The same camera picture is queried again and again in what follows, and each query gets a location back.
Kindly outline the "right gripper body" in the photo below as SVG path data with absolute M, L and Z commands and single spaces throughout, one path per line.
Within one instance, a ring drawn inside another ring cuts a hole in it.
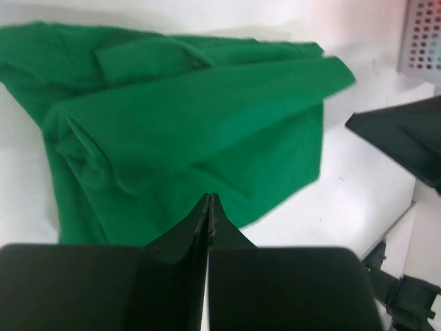
M 432 305 L 440 287 L 422 279 L 402 275 L 399 278 L 381 270 L 386 259 L 386 243 L 381 241 L 362 260 L 375 293 L 375 298 L 392 317 L 394 330 L 432 330 L 435 318 Z

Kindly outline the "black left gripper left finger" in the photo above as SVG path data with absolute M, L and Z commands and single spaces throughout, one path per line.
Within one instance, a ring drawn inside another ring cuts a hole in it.
M 199 330 L 211 197 L 143 247 L 1 249 L 2 330 Z

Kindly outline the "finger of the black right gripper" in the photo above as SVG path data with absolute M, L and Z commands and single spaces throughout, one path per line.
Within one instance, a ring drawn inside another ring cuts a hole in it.
M 351 115 L 346 128 L 440 193 L 440 97 Z

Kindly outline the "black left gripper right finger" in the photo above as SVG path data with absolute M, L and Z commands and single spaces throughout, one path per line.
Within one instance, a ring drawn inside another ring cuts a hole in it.
M 358 257 L 341 247 L 257 248 L 209 205 L 211 330 L 381 330 Z

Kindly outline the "green t shirt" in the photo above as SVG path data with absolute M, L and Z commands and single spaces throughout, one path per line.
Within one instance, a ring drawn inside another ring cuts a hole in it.
M 316 43 L 34 22 L 1 29 L 1 82 L 43 135 L 60 243 L 145 245 L 216 193 L 238 227 L 320 173 Z

